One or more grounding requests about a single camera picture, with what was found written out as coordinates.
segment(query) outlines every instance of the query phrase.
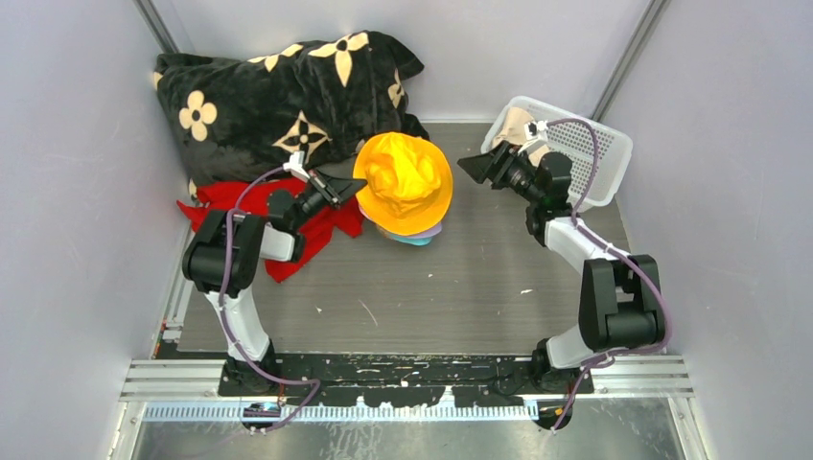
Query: metal frame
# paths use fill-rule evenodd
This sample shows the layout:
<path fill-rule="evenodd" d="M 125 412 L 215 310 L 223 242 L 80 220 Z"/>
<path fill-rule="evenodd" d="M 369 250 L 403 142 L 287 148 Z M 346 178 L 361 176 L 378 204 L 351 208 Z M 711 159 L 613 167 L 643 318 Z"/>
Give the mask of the metal frame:
<path fill-rule="evenodd" d="M 161 18 L 161 14 L 158 13 L 155 5 L 152 3 L 152 0 L 133 0 L 132 3 L 134 3 L 138 11 L 141 12 L 144 22 L 146 22 L 150 28 L 152 35 L 155 37 L 155 41 L 157 41 L 161 47 L 161 51 L 164 53 L 177 53 L 178 46 L 172 34 L 170 34 L 169 29 L 167 29 L 164 19 Z"/>
<path fill-rule="evenodd" d="M 159 326 L 160 331 L 157 335 L 158 341 L 174 342 L 180 341 L 180 335 L 183 331 L 183 320 L 186 317 L 186 310 L 189 308 L 189 298 L 192 295 L 192 289 L 195 285 L 184 278 L 181 267 L 183 260 L 183 251 L 189 246 L 192 238 L 195 237 L 195 232 L 192 227 L 186 233 L 181 246 L 181 251 L 178 256 L 178 262 L 175 266 L 175 273 L 173 277 L 173 285 L 170 289 L 169 299 L 167 300 L 167 308 L 164 310 L 164 318 Z"/>
<path fill-rule="evenodd" d="M 658 25 L 658 21 L 661 19 L 661 15 L 666 10 L 669 2 L 670 0 L 651 0 L 649 2 L 649 6 L 647 6 L 646 11 L 640 18 L 633 32 L 633 36 L 630 38 L 629 43 L 627 43 L 627 48 L 618 60 L 618 64 L 616 64 L 616 68 L 613 70 L 613 74 L 610 76 L 607 86 L 604 87 L 604 91 L 598 99 L 598 104 L 595 106 L 595 111 L 591 116 L 593 120 L 600 122 L 607 114 L 610 105 L 613 103 L 613 99 L 616 98 L 618 89 L 626 80 L 633 65 L 635 65 L 641 50 L 646 46 L 646 42 L 652 35 L 652 31 L 654 31 Z"/>
<path fill-rule="evenodd" d="M 517 360 L 530 359 L 524 356 Z M 277 403 L 275 396 L 225 398 L 218 395 L 223 359 L 145 359 L 130 364 L 119 402 L 121 417 L 109 458 L 129 459 L 143 422 L 234 423 L 252 403 Z M 708 459 L 708 449 L 698 427 L 694 390 L 682 356 L 620 356 L 616 364 L 592 371 L 595 392 L 581 400 L 667 399 L 685 458 Z M 306 407 L 295 422 L 428 422 L 512 421 L 537 416 L 539 401 L 561 401 L 564 395 L 524 395 L 524 406 L 454 407 L 450 389 L 432 407 L 378 408 L 362 403 L 355 407 Z M 284 406 L 282 417 L 292 410 Z M 253 422 L 278 419 L 252 418 Z"/>

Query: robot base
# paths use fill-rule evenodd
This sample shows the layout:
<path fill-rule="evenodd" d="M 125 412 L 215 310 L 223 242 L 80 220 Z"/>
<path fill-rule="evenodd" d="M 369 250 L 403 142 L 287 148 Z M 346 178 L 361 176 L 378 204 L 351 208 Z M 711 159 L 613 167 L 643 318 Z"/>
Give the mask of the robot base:
<path fill-rule="evenodd" d="M 263 359 L 254 363 L 273 376 L 280 375 L 280 365 L 277 363 L 273 342 L 268 343 L 268 350 Z M 273 396 L 278 389 L 277 383 L 257 374 L 245 361 L 229 356 L 223 364 L 221 385 L 218 388 L 220 396 Z"/>
<path fill-rule="evenodd" d="M 537 344 L 528 366 L 531 382 L 539 391 L 545 393 L 569 393 L 581 372 L 579 368 L 553 368 L 547 358 L 547 339 Z M 578 393 L 592 392 L 592 379 L 590 374 L 587 374 L 579 386 Z"/>

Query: beige flower pattern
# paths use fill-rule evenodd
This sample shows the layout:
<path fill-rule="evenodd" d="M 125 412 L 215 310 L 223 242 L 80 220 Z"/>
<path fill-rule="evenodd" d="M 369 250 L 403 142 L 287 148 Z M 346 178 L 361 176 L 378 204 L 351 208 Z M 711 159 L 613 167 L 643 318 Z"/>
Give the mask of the beige flower pattern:
<path fill-rule="evenodd" d="M 203 103 L 203 92 L 195 90 L 186 99 L 187 106 L 178 112 L 178 121 L 184 129 L 192 129 L 192 137 L 198 142 L 206 140 L 209 130 L 206 125 L 215 123 L 218 108 L 213 103 Z"/>
<path fill-rule="evenodd" d="M 389 94 L 389 100 L 392 101 L 395 108 L 398 108 L 398 104 L 401 103 L 401 98 L 407 94 L 401 85 L 401 78 L 398 77 L 398 69 L 395 69 L 395 83 L 387 88 L 386 92 Z"/>
<path fill-rule="evenodd" d="M 305 118 L 305 112 L 299 111 L 299 116 L 293 122 L 288 132 L 280 137 L 273 145 L 282 150 L 294 153 L 305 152 L 305 163 L 311 158 L 311 153 L 323 142 L 329 140 L 327 133 L 319 126 L 314 125 Z"/>
<path fill-rule="evenodd" d="M 347 81 L 350 80 L 350 73 L 353 71 L 353 58 L 350 56 L 350 52 L 360 50 L 368 44 L 367 32 L 349 34 L 343 36 L 335 43 L 327 43 L 316 48 L 309 52 L 308 55 L 317 58 L 335 56 L 338 79 L 341 81 L 342 86 L 347 87 Z"/>
<path fill-rule="evenodd" d="M 282 52 L 280 52 L 280 53 L 278 53 L 276 55 L 253 57 L 253 58 L 249 59 L 248 62 L 254 62 L 254 63 L 263 62 L 266 65 L 266 70 L 268 70 L 270 72 L 270 71 L 274 70 L 274 67 L 277 66 L 277 62 L 279 62 L 279 57 L 280 56 L 290 58 L 291 56 L 293 56 L 297 52 L 299 52 L 299 50 L 301 50 L 301 49 L 302 49 L 302 45 L 300 45 L 299 43 L 294 43 L 294 44 L 292 44 L 288 48 L 282 50 Z"/>

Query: perforated basket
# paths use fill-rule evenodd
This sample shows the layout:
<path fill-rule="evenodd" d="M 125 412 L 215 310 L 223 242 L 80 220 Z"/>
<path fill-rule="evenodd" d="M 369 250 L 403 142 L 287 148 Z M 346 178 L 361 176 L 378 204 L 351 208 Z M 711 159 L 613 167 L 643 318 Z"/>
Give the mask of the perforated basket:
<path fill-rule="evenodd" d="M 633 141 L 626 134 L 600 123 L 580 117 L 562 108 L 548 103 L 542 103 L 525 96 L 518 96 L 511 100 L 499 114 L 499 117 L 485 135 L 480 151 L 485 153 L 491 149 L 491 141 L 502 130 L 505 114 L 511 107 L 526 110 L 536 121 L 554 121 L 562 118 L 579 118 L 591 124 L 598 136 L 598 170 L 590 188 L 590 194 L 585 198 L 579 211 L 586 211 L 593 206 L 606 206 L 618 191 L 621 179 L 627 171 L 630 156 L 633 151 Z M 587 179 L 592 168 L 592 139 L 587 129 L 577 123 L 566 123 L 552 127 L 547 134 L 548 145 L 552 150 L 558 150 L 573 160 L 570 171 L 570 202 L 575 201 L 584 194 Z"/>

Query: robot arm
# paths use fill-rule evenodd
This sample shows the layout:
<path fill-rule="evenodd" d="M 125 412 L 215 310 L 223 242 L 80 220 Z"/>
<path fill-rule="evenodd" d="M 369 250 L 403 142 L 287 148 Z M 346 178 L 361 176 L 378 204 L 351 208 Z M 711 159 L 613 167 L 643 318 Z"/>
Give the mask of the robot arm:
<path fill-rule="evenodd" d="M 654 294 L 617 257 L 632 261 L 657 285 L 655 261 L 645 255 L 628 257 L 572 216 L 569 158 L 552 151 L 534 167 L 523 148 L 503 141 L 457 164 L 477 183 L 489 179 L 493 189 L 507 187 L 527 199 L 528 233 L 582 275 L 578 323 L 537 345 L 531 362 L 536 379 L 557 370 L 577 370 L 581 363 L 611 349 L 632 349 L 663 339 L 665 321 Z"/>
<path fill-rule="evenodd" d="M 277 375 L 278 364 L 273 343 L 263 329 L 254 305 L 251 283 L 259 259 L 297 262 L 305 247 L 299 229 L 326 206 L 338 207 L 361 190 L 366 182 L 331 177 L 316 171 L 306 172 L 301 166 L 301 152 L 291 156 L 284 170 L 307 182 L 298 196 L 276 191 L 268 198 L 268 216 L 234 214 L 232 225 L 232 265 L 225 287 L 223 305 L 220 291 L 225 271 L 226 220 L 231 216 L 211 210 L 197 230 L 183 257 L 183 274 L 195 283 L 234 340 L 228 340 L 228 359 L 223 368 L 221 396 L 266 394 L 271 383 L 257 375 L 237 348 L 263 371 Z"/>

